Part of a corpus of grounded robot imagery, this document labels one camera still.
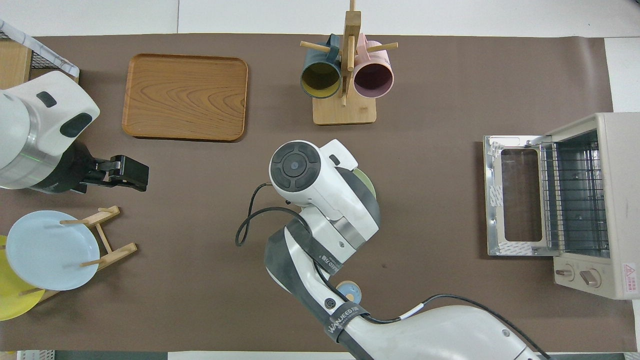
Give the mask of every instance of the dark green mug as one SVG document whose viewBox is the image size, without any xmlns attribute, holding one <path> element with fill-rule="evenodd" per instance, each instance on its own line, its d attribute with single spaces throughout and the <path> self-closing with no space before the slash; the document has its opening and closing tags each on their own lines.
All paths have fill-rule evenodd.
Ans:
<svg viewBox="0 0 640 360">
<path fill-rule="evenodd" d="M 318 45 L 329 47 L 330 50 L 328 53 L 315 49 L 307 50 L 300 76 L 300 86 L 309 96 L 325 99 L 335 94 L 342 82 L 340 80 L 340 38 L 336 34 L 331 34 L 325 44 Z"/>
</svg>

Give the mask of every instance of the plate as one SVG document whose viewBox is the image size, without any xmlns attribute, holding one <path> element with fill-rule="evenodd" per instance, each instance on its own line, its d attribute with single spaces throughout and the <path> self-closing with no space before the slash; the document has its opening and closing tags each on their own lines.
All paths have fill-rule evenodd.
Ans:
<svg viewBox="0 0 640 360">
<path fill-rule="evenodd" d="M 366 185 L 367 189 L 373 194 L 373 197 L 376 198 L 376 189 L 373 187 L 373 183 L 369 179 L 369 176 L 364 173 L 364 171 L 359 168 L 353 169 L 353 174 L 356 175 L 363 183 Z"/>
<path fill-rule="evenodd" d="M 6 236 L 0 236 L 0 245 L 6 244 Z M 4 250 L 0 250 L 0 321 L 20 316 L 42 299 L 44 290 L 20 296 L 19 293 L 33 289 L 33 285 L 22 280 L 9 266 Z"/>
<path fill-rule="evenodd" d="M 43 210 L 24 215 L 9 230 L 6 257 L 13 271 L 33 286 L 48 290 L 71 290 L 86 284 L 98 264 L 100 249 L 84 224 L 60 225 L 77 220 L 59 211 Z"/>
</svg>

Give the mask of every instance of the wooden tray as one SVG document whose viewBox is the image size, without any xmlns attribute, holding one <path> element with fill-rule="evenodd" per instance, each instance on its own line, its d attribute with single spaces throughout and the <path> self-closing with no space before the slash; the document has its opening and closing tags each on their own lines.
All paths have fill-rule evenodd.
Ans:
<svg viewBox="0 0 640 360">
<path fill-rule="evenodd" d="M 138 54 L 129 62 L 122 128 L 140 138 L 237 140 L 247 77 L 239 58 Z"/>
</svg>

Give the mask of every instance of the toaster oven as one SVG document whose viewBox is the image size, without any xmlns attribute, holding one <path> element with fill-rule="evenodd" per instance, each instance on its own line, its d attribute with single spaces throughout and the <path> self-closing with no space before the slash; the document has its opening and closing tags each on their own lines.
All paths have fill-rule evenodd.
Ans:
<svg viewBox="0 0 640 360">
<path fill-rule="evenodd" d="M 488 253 L 553 256 L 557 284 L 640 299 L 640 113 L 485 136 Z"/>
</svg>

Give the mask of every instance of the table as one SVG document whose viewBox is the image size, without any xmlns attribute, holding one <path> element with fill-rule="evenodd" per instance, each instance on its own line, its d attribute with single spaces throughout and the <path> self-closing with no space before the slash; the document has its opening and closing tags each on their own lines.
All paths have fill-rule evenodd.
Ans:
<svg viewBox="0 0 640 360">
<path fill-rule="evenodd" d="M 550 258 L 486 255 L 483 135 L 540 134 L 599 111 L 611 94 L 599 38 L 375 37 L 399 42 L 396 83 L 370 125 L 313 125 L 299 86 L 309 35 L 127 35 L 40 40 L 82 69 L 100 117 L 82 134 L 96 157 L 150 167 L 148 190 L 86 195 L 0 191 L 0 233 L 22 215 L 85 217 L 118 205 L 112 246 L 139 251 L 87 285 L 0 322 L 0 350 L 344 351 L 262 264 L 267 237 L 289 218 L 256 218 L 233 237 L 253 189 L 289 140 L 338 138 L 376 186 L 380 231 L 332 279 L 356 281 L 362 305 L 392 318 L 435 293 L 471 297 L 547 351 L 635 351 L 630 302 L 553 284 Z M 138 53 L 237 56 L 249 65 L 246 133 L 236 143 L 141 140 L 121 128 L 128 61 Z M 263 190 L 255 209 L 284 200 Z M 435 306 L 451 304 L 441 301 Z"/>
</svg>

